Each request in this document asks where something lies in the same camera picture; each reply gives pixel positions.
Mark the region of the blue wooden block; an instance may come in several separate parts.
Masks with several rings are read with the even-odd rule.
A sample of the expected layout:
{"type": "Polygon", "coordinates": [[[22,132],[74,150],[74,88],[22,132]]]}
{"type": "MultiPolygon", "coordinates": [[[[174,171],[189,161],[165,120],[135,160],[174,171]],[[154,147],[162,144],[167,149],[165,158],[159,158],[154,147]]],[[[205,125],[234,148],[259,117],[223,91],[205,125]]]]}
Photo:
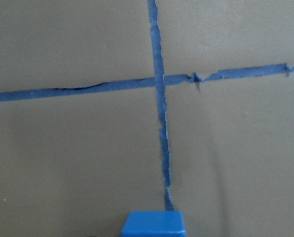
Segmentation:
{"type": "Polygon", "coordinates": [[[179,211],[133,211],[120,232],[122,237],[185,237],[179,211]]]}

